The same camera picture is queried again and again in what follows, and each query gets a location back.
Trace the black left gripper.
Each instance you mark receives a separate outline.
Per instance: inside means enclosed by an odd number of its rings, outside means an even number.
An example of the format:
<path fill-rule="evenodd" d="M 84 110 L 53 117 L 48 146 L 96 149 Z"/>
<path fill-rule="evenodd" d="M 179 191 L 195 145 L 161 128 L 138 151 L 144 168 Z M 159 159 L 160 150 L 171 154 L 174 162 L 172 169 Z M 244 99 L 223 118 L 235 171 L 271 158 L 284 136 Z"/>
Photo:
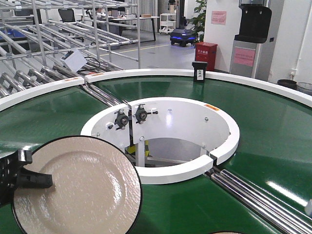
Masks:
<path fill-rule="evenodd" d="M 53 185 L 52 175 L 23 168 L 32 163 L 32 152 L 18 149 L 0 159 L 0 206 L 12 201 L 17 187 L 46 189 Z"/>

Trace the blue mobile robot base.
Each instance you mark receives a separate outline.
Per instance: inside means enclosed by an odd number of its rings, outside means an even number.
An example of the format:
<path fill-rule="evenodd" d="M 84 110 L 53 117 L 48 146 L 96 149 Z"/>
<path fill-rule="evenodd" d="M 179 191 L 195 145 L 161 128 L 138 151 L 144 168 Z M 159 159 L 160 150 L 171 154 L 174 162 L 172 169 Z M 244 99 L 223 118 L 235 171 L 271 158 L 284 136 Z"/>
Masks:
<path fill-rule="evenodd" d="M 197 33 L 192 29 L 176 28 L 170 33 L 171 45 L 178 43 L 180 46 L 185 47 L 188 43 L 194 44 Z"/>

